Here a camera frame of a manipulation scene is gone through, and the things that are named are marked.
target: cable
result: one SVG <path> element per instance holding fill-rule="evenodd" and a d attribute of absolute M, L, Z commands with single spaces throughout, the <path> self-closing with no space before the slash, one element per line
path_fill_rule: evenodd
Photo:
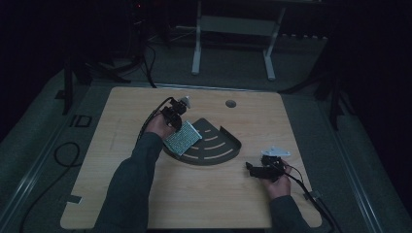
<path fill-rule="evenodd" d="M 130 71 L 130 70 L 132 70 L 133 68 L 136 68 L 137 66 L 139 66 L 140 65 L 140 63 L 142 62 L 142 60 L 141 60 L 141 57 L 140 56 L 136 56 L 136 57 L 133 57 L 131 60 L 130 60 L 130 63 L 128 63 L 128 64 L 126 64 L 126 65 L 123 65 L 123 66 L 120 66 L 120 67 L 116 67 L 116 68 L 112 68 L 112 69 L 109 69 L 110 71 L 112 71 L 112 72 L 115 72 L 116 74 L 120 74 L 120 73 L 124 73 L 124 72 L 126 72 L 126 71 Z"/>
<path fill-rule="evenodd" d="M 178 36 L 178 37 L 175 37 L 175 38 L 173 38 L 173 39 L 170 39 L 170 42 L 174 42 L 174 41 L 177 41 L 177 40 L 179 40 L 179 39 L 181 39 L 181 38 L 187 37 L 188 35 L 194 34 L 195 31 L 196 31 L 196 30 L 193 29 L 193 30 L 191 30 L 190 32 L 188 32 L 188 33 L 186 33 L 186 34 L 184 34 L 184 35 L 182 35 L 182 36 Z"/>
<path fill-rule="evenodd" d="M 278 167 L 276 167 L 276 165 L 274 164 L 274 162 L 270 163 L 270 165 L 271 165 L 273 168 L 281 171 L 284 175 L 288 176 L 289 178 L 291 178 L 291 179 L 294 180 L 295 182 L 297 182 L 297 184 L 299 184 L 299 186 L 303 189 L 303 191 L 305 192 L 306 196 L 309 198 L 310 202 L 313 204 L 313 206 L 315 207 L 315 209 L 316 209 L 316 210 L 321 214 L 321 216 L 323 216 L 323 217 L 326 219 L 326 221 L 329 223 L 330 228 L 331 228 L 329 232 L 334 232 L 335 226 L 336 226 L 336 228 L 338 229 L 339 232 L 342 232 L 342 230 L 340 229 L 340 226 L 337 224 L 335 218 L 331 215 L 331 213 L 330 213 L 330 211 L 328 210 L 328 208 L 326 208 L 326 211 L 325 211 L 323 208 L 321 208 L 321 206 L 315 201 L 315 199 L 314 199 L 314 198 L 312 197 L 312 195 L 309 193 L 308 189 L 307 189 L 306 186 L 303 184 L 302 176 L 301 176 L 300 172 L 299 172 L 297 169 L 295 169 L 294 167 L 292 167 L 292 166 L 290 166 L 290 165 L 287 165 L 287 166 L 293 168 L 294 170 L 296 170 L 296 171 L 300 174 L 300 178 L 302 179 L 302 181 L 300 181 L 300 180 L 298 180 L 297 178 L 295 178 L 294 176 L 286 173 L 285 171 L 280 170 Z"/>
<path fill-rule="evenodd" d="M 143 55 L 143 63 L 145 64 L 145 68 L 146 68 L 146 73 L 145 71 L 143 71 L 143 74 L 146 75 L 146 77 L 148 78 L 148 82 L 149 84 L 153 87 L 153 88 L 157 88 L 157 86 L 155 86 L 155 83 L 153 82 L 153 78 L 152 78 L 152 70 L 154 68 L 154 64 L 155 64 L 155 49 L 153 49 L 151 46 L 147 45 L 147 47 L 149 49 L 151 49 L 154 53 L 154 59 L 152 60 L 152 63 L 150 65 L 150 67 L 148 67 L 148 62 L 146 60 L 145 55 Z"/>
<path fill-rule="evenodd" d="M 73 159 L 73 161 L 72 161 L 70 164 L 64 164 L 64 163 L 62 163 L 62 162 L 58 159 L 58 157 L 57 157 L 58 151 L 59 151 L 62 147 L 66 146 L 66 145 L 73 145 L 73 146 L 76 147 L 76 150 L 77 150 L 76 156 L 75 156 L 75 158 Z M 26 213 L 25 213 L 24 216 L 23 216 L 23 219 L 22 219 L 21 222 L 20 222 L 19 233 L 23 233 L 23 232 L 24 232 L 24 223 L 25 223 L 28 215 L 30 214 L 30 212 L 31 212 L 32 209 L 34 208 L 34 206 L 39 202 L 39 200 L 42 199 L 42 197 L 43 197 L 56 183 L 58 183 L 58 182 L 61 180 L 61 178 L 63 178 L 63 177 L 70 171 L 71 168 L 73 168 L 73 167 L 79 167 L 79 166 L 82 165 L 82 163 L 75 164 L 76 161 L 78 160 L 79 156 L 80 156 L 80 147 L 79 147 L 78 144 L 73 143 L 73 142 L 64 143 L 64 144 L 60 145 L 59 147 L 57 147 L 57 148 L 54 150 L 54 155 L 53 155 L 53 156 L 54 156 L 54 160 L 56 161 L 56 163 L 57 163 L 58 165 L 60 165 L 60 166 L 66 167 L 66 170 L 64 170 L 64 172 L 61 173 L 60 176 L 58 176 L 57 179 L 55 179 L 55 180 L 36 198 L 36 200 L 34 200 L 34 202 L 33 202 L 33 203 L 30 205 L 30 207 L 27 209 Z"/>
<path fill-rule="evenodd" d="M 145 123 L 143 123 L 142 128 L 140 129 L 139 136 L 137 136 L 137 142 L 140 140 L 142 137 L 143 133 L 146 130 L 146 127 L 148 126 L 149 122 L 158 115 L 158 111 L 160 108 L 169 100 L 173 99 L 173 97 L 168 97 L 165 99 L 161 104 L 149 115 L 149 117 L 146 119 Z"/>

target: wooden table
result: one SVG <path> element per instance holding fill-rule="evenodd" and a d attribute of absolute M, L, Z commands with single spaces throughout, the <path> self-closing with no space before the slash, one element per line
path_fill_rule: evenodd
<path fill-rule="evenodd" d="M 297 168 L 311 190 L 282 98 L 277 93 L 115 87 L 90 143 L 72 195 L 79 204 L 67 203 L 61 226 L 92 228 L 120 163 L 130 156 L 148 115 L 167 97 L 189 96 L 191 109 L 183 120 L 206 118 L 223 126 L 242 143 L 239 154 L 222 164 L 195 166 L 180 162 L 164 151 L 156 163 L 150 196 L 149 228 L 269 228 L 268 197 L 245 162 L 260 165 L 260 152 L 272 146 L 291 152 L 286 160 Z M 225 102 L 233 100 L 235 108 Z M 319 213 L 292 183 L 292 197 L 309 225 L 322 223 Z"/>

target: person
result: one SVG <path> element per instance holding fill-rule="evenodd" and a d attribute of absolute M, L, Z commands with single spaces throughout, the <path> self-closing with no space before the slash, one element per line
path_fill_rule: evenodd
<path fill-rule="evenodd" d="M 285 160 L 282 161 L 285 164 L 285 173 L 289 174 L 292 168 Z M 274 183 L 266 179 L 260 179 L 260 181 L 270 198 L 269 209 L 273 232 L 312 232 L 291 197 L 291 180 L 287 175 L 281 176 Z"/>
<path fill-rule="evenodd" d="M 157 114 L 136 143 L 131 156 L 116 170 L 109 184 L 106 199 L 94 225 L 93 232 L 146 232 L 149 220 L 149 194 L 155 163 L 162 143 L 175 129 Z M 309 232 L 291 198 L 291 182 L 282 176 L 277 182 L 261 180 L 271 199 L 270 212 L 275 232 Z"/>

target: wire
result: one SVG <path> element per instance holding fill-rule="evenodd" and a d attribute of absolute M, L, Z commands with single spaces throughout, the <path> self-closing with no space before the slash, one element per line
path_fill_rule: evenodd
<path fill-rule="evenodd" d="M 292 167 L 291 165 L 286 165 L 287 167 L 290 167 L 290 168 L 292 168 L 292 169 L 294 169 L 298 174 L 299 174 L 299 176 L 300 176 L 300 180 L 302 181 L 302 183 L 303 183 L 303 177 L 302 177 L 302 174 L 299 172 L 299 170 L 297 170 L 295 167 Z"/>
<path fill-rule="evenodd" d="M 64 164 L 64 163 L 62 163 L 62 162 L 58 159 L 58 157 L 57 157 L 58 151 L 59 151 L 62 147 L 66 146 L 66 145 L 73 145 L 73 146 L 76 147 L 76 150 L 77 150 L 76 156 L 75 156 L 75 158 L 73 159 L 73 161 L 72 161 L 70 164 Z M 32 211 L 32 209 L 34 208 L 34 206 L 40 201 L 40 199 L 42 199 L 42 197 L 43 197 L 56 183 L 58 183 L 58 182 L 61 180 L 61 178 L 63 178 L 63 177 L 70 171 L 71 168 L 73 168 L 73 167 L 79 167 L 79 166 L 82 165 L 82 163 L 75 164 L 76 161 L 78 160 L 79 156 L 80 156 L 80 147 L 79 147 L 78 144 L 73 143 L 73 142 L 64 143 L 64 144 L 60 145 L 59 147 L 57 147 L 57 148 L 54 150 L 54 155 L 53 155 L 53 156 L 54 156 L 54 160 L 57 162 L 57 164 L 60 165 L 60 166 L 66 167 L 66 170 L 64 170 L 64 172 L 61 173 L 60 176 L 58 176 L 57 179 L 55 179 L 55 180 L 36 198 L 36 200 L 34 200 L 33 203 L 31 203 L 30 207 L 27 209 L 26 213 L 25 213 L 24 216 L 23 216 L 23 219 L 22 219 L 21 222 L 20 222 L 19 233 L 23 233 L 23 232 L 24 232 L 24 223 L 26 222 L 26 219 L 27 219 L 28 215 L 30 214 L 30 212 Z"/>
<path fill-rule="evenodd" d="M 158 111 L 160 110 L 160 108 L 169 100 L 173 99 L 173 97 L 168 97 L 167 99 L 165 99 L 163 102 L 161 102 L 161 104 L 149 115 L 149 117 L 146 119 L 145 123 L 143 123 L 142 128 L 140 129 L 139 132 L 139 136 L 137 136 L 137 142 L 140 140 L 140 138 L 142 137 L 143 133 L 146 130 L 146 127 L 148 126 L 149 122 L 157 116 Z"/>
<path fill-rule="evenodd" d="M 182 36 L 178 36 L 178 37 L 175 37 L 175 38 L 171 39 L 170 42 L 174 42 L 174 41 L 177 41 L 177 40 L 179 40 L 179 39 L 181 39 L 181 38 L 187 37 L 187 36 L 193 34 L 195 31 L 196 31 L 196 30 L 193 29 L 193 30 L 191 30 L 190 32 L 188 32 L 188 33 L 186 33 L 186 34 L 184 34 L 184 35 L 182 35 Z"/>
<path fill-rule="evenodd" d="M 145 68 L 146 68 L 146 73 L 145 71 L 142 70 L 143 74 L 146 75 L 146 77 L 148 78 L 148 82 L 149 84 L 153 87 L 153 88 L 157 88 L 157 86 L 155 86 L 155 83 L 153 82 L 153 78 L 152 78 L 152 70 L 154 68 L 154 64 L 155 64 L 155 49 L 153 49 L 151 46 L 147 45 L 147 47 L 149 49 L 151 49 L 154 53 L 154 59 L 152 60 L 152 63 L 150 66 L 148 66 L 148 62 L 146 60 L 145 55 L 143 55 L 143 63 L 145 64 Z"/>
<path fill-rule="evenodd" d="M 336 219 L 334 218 L 334 216 L 331 214 L 329 208 L 325 205 L 324 201 L 318 197 L 316 198 L 317 201 L 319 201 L 319 203 L 321 203 L 321 205 L 323 206 L 323 208 L 325 209 L 325 211 L 327 212 L 327 214 L 332 218 L 332 220 L 334 221 L 336 228 L 338 229 L 339 232 L 342 232 L 342 229 L 340 228 L 339 224 L 337 224 Z"/>
<path fill-rule="evenodd" d="M 339 225 L 337 224 L 335 218 L 331 215 L 331 213 L 330 213 L 330 211 L 328 210 L 328 208 L 326 208 L 326 211 L 325 211 L 325 210 L 315 201 L 315 199 L 312 197 L 312 195 L 309 193 L 308 189 L 307 189 L 306 186 L 303 184 L 303 179 L 302 179 L 301 173 L 300 173 L 297 169 L 295 169 L 294 167 L 292 167 L 292 166 L 290 166 L 290 165 L 287 165 L 287 166 L 290 166 L 291 168 L 293 168 L 294 170 L 296 170 L 296 171 L 299 173 L 300 178 L 302 179 L 302 181 L 300 181 L 300 180 L 298 180 L 297 178 L 295 178 L 294 176 L 286 173 L 284 170 L 281 170 L 281 169 L 279 169 L 278 167 L 276 167 L 276 165 L 274 164 L 274 162 L 270 163 L 270 165 L 271 165 L 273 168 L 281 171 L 284 175 L 288 176 L 289 178 L 291 178 L 291 179 L 294 180 L 295 182 L 297 182 L 297 184 L 299 184 L 299 186 L 303 189 L 303 191 L 305 192 L 306 196 L 309 198 L 310 202 L 313 204 L 313 206 L 315 207 L 315 209 L 316 209 L 316 210 L 321 214 L 321 216 L 323 216 L 323 217 L 326 219 L 326 221 L 329 223 L 330 228 L 331 228 L 329 232 L 333 232 L 333 231 L 335 230 L 335 226 L 338 228 L 339 232 L 342 232 L 342 230 L 340 229 Z"/>

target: dark sleeve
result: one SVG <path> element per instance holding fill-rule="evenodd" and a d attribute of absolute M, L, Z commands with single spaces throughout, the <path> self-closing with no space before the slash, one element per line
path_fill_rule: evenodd
<path fill-rule="evenodd" d="M 275 198 L 269 205 L 274 232 L 312 232 L 291 196 Z"/>
<path fill-rule="evenodd" d="M 149 192 L 161 149 L 155 133 L 142 135 L 112 177 L 94 232 L 146 232 Z"/>

